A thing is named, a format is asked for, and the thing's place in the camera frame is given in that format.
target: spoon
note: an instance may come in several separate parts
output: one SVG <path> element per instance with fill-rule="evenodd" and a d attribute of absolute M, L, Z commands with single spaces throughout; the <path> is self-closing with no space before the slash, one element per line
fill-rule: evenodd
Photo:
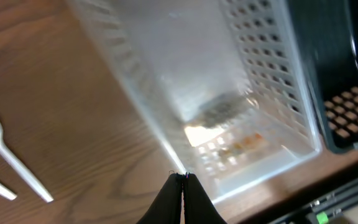
<path fill-rule="evenodd" d="M 26 168 L 26 166 L 8 149 L 5 145 L 4 140 L 2 139 L 2 126 L 0 124 L 0 156 L 2 156 L 5 161 L 11 165 L 11 167 L 22 177 L 22 179 L 35 191 L 40 197 L 42 197 L 46 202 L 53 201 L 52 196 L 49 194 L 47 189 L 41 184 L 41 182 L 34 176 L 31 171 Z M 9 195 L 8 189 L 3 187 L 0 184 L 0 195 L 6 197 L 10 200 L 13 200 L 16 196 L 11 192 Z"/>

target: brown object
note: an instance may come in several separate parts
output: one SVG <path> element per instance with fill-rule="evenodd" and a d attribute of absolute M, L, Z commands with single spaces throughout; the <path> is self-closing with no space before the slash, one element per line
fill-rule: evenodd
<path fill-rule="evenodd" d="M 0 1 L 0 121 L 7 145 L 55 198 L 46 204 L 0 157 L 0 223 L 135 223 L 169 170 L 157 141 L 61 0 Z M 230 221 L 358 161 L 318 158 L 217 206 Z"/>

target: brown wooden surface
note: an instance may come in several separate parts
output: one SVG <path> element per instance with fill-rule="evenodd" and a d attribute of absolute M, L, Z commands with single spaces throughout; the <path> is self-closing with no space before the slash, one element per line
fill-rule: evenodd
<path fill-rule="evenodd" d="M 19 196 L 0 197 L 0 223 L 135 223 L 173 167 L 63 1 L 0 0 L 0 120 L 55 197 L 44 203 L 0 158 Z M 356 161 L 324 151 L 218 209 L 234 222 Z"/>

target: black basket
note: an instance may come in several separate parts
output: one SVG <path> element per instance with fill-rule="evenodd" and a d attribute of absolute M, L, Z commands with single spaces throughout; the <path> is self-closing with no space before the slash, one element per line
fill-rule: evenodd
<path fill-rule="evenodd" d="M 358 148 L 358 0 L 288 0 L 329 150 Z"/>

